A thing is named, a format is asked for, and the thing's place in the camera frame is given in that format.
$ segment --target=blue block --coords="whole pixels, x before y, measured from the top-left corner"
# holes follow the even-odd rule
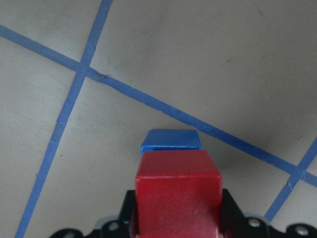
[[[201,150],[195,130],[150,130],[141,145],[141,154],[153,150]]]

